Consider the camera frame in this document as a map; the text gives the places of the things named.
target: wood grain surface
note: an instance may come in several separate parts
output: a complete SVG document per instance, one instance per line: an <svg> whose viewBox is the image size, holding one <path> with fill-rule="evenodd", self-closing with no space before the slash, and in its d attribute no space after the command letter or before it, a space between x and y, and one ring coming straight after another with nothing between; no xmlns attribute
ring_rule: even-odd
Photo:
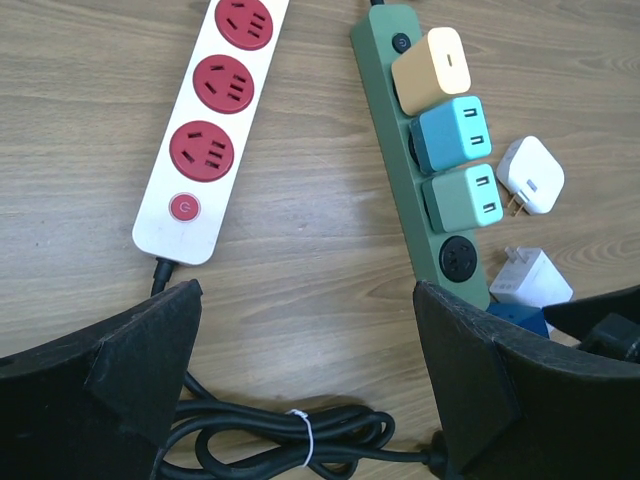
<svg viewBox="0 0 640 480"><path fill-rule="evenodd" d="M222 399L280 411L365 402L395 416L392 447L404 450L427 442L438 416L349 42L367 4L292 0L215 255L175 280L204 289L191 369ZM460 31L491 163L534 134L566 171L551 214L478 233L489 277L506 246L527 245L578 297L640 283L637 0L411 4L425 29ZM0 0L0 356L148 295L154 262L130 232L206 7ZM233 459L256 444L216 446ZM174 459L192 464L189 445ZM356 475L425 477L373 461Z"/></svg>

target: power cord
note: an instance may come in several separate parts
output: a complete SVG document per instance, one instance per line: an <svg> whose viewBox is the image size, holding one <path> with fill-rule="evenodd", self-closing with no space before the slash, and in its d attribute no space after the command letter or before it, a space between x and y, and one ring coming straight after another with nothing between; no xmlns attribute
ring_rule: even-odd
<svg viewBox="0 0 640 480"><path fill-rule="evenodd" d="M176 266L170 260L157 260L152 296L164 290ZM195 400L178 402L174 427L166 446L158 452L152 479L269 480L308 463L320 478L347 480L363 458L422 463L431 468L446 462L441 454L430 450L415 453L383 450L393 437L395 421L388 413L363 405L333 407L308 416L303 412L273 413L218 400L189 372L184 386ZM243 430L278 446L231 464L222 463L209 450L209 441L231 430ZM195 453L201 468L167 462L164 457L171 448L194 432L199 432Z"/></svg>

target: white power adapter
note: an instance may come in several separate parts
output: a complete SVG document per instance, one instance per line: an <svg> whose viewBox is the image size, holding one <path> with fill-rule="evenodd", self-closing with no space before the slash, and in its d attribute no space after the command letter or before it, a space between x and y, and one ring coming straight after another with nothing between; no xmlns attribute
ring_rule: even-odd
<svg viewBox="0 0 640 480"><path fill-rule="evenodd" d="M542 142L532 136L514 142L496 176L530 215L549 213L564 187L564 171Z"/></svg>
<svg viewBox="0 0 640 480"><path fill-rule="evenodd" d="M573 289L541 248L507 248L509 259L489 287L500 303L546 307L571 300Z"/></svg>

